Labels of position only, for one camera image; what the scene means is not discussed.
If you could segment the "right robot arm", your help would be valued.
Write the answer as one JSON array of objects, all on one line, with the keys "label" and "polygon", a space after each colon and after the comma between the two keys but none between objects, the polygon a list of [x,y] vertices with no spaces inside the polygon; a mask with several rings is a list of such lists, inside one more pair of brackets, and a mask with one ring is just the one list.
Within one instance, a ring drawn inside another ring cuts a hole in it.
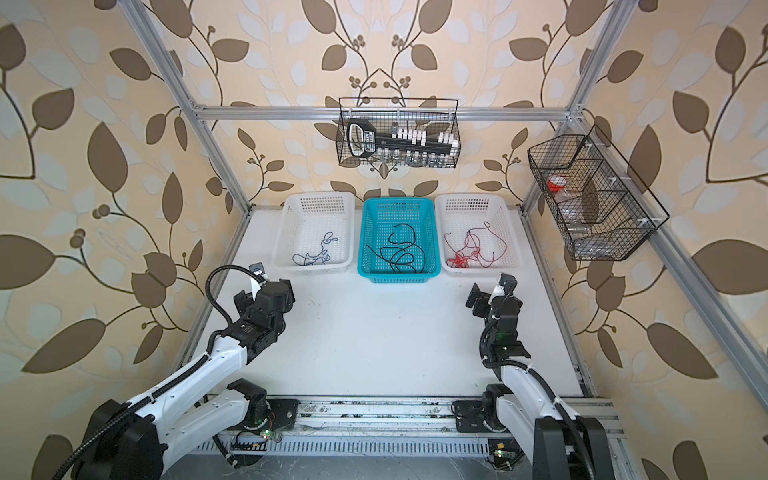
[{"label": "right robot arm", "polygon": [[530,462],[534,479],[613,479],[603,425],[555,392],[519,339],[523,302],[514,294],[516,286],[513,276],[503,274],[490,293],[474,284],[465,303],[483,320],[478,354],[498,380],[481,400],[484,426],[511,434]]}]

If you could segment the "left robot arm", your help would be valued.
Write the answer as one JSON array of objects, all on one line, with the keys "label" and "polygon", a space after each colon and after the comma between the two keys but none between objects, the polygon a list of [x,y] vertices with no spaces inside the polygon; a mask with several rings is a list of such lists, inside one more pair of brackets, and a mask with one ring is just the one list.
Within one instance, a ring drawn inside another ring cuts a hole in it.
[{"label": "left robot arm", "polygon": [[233,298],[239,317],[226,315],[203,353],[156,386],[96,409],[54,478],[158,479],[206,441],[236,465],[219,436],[229,429],[280,441],[281,429],[295,422],[297,401],[271,403],[265,388],[234,375],[277,342],[295,294],[289,280],[268,279],[261,264],[241,271],[251,289]]}]

